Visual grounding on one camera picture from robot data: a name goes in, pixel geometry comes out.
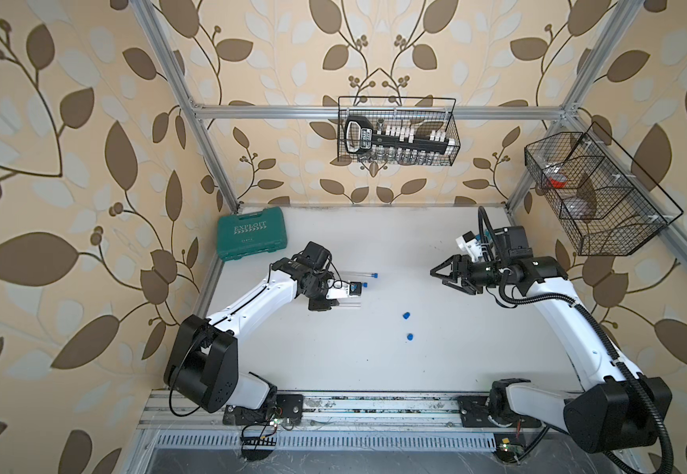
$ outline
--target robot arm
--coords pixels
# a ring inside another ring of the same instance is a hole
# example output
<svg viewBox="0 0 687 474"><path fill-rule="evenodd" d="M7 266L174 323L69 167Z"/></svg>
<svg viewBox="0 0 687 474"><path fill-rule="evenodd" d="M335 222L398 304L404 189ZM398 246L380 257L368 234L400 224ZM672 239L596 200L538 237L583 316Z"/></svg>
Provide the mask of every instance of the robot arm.
<svg viewBox="0 0 687 474"><path fill-rule="evenodd" d="M661 378L644 376L614 345L584 308L557 260L533 256L522 227L493 230L482 207L478 215L478 237L469 232L457 239L467 255L450 257L431 275L470 295L499 288L507 303L533 304L562 342L584 389L568 393L522 378L496 381L489 397L491 418L507 424L520 415L532 416L569 433L588 453L608 453L626 472L630 468L621 466L609 451L651 446L659 438L663 469L672 467L672 448L663 424L672 399L667 385ZM448 275L439 273L446 268ZM508 297L507 285L517 287L524 297Z"/></svg>
<svg viewBox="0 0 687 474"><path fill-rule="evenodd" d="M238 348L264 320L303 294L311 311L326 311L338 299L358 297L362 284L341 281L329 270L330 252L309 242L301 253L282 258L253 289L206 319L190 316L177 332L164 383L207 412L223 405L258 409L270 384L238 372Z"/></svg>

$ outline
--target black wire basket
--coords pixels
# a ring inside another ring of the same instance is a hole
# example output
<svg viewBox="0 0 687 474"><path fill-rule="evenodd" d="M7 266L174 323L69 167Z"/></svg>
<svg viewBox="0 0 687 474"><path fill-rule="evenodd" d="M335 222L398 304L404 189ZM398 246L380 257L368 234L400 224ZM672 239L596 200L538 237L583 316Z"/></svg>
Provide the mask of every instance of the black wire basket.
<svg viewBox="0 0 687 474"><path fill-rule="evenodd" d="M606 147L630 164L623 171ZM582 256L627 256L683 214L678 203L594 122L525 147L525 166ZM663 200L662 211L658 200Z"/></svg>
<svg viewBox="0 0 687 474"><path fill-rule="evenodd" d="M362 164L452 166L459 154L456 100L433 97L341 96L338 157Z"/></svg>

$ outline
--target white work surface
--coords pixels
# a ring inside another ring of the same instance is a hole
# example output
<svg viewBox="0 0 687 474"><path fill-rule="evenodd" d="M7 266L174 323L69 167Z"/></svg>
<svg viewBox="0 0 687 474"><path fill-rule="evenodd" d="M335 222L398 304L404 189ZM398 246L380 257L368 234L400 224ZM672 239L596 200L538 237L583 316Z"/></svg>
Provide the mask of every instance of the white work surface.
<svg viewBox="0 0 687 474"><path fill-rule="evenodd" d="M501 208L487 212L494 227L509 224ZM488 293L472 297L429 275L459 253L459 235L477 233L476 208L282 213L288 247L225 262L209 314L241 297L267 276L269 264L302 251L309 241L328 248L338 270L373 271L379 278L362 279L368 287L361 308L310 312L304 296L285 305L241 342L241 372L259 374L281 390L488 391L494 380L513 377L581 390L563 346L537 309L500 308Z"/></svg>

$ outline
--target ventilation grille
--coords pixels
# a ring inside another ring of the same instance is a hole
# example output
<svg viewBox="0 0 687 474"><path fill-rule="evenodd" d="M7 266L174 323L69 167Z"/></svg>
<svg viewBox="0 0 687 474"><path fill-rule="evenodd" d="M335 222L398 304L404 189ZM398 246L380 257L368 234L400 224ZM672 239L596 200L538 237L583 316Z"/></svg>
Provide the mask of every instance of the ventilation grille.
<svg viewBox="0 0 687 474"><path fill-rule="evenodd" d="M325 431L278 432L273 436L281 450L381 450L381 451L485 451L496 449L493 433L361 433ZM157 448L238 449L237 432L207 430L163 430Z"/></svg>

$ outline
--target red object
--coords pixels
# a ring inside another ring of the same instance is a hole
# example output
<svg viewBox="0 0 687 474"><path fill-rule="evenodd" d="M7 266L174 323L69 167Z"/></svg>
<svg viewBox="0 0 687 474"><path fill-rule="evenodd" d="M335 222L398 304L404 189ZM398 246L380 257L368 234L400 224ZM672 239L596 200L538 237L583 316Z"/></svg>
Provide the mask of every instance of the red object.
<svg viewBox="0 0 687 474"><path fill-rule="evenodd" d="M567 184L567 177L561 173L548 176L549 183L554 189L562 189Z"/></svg>

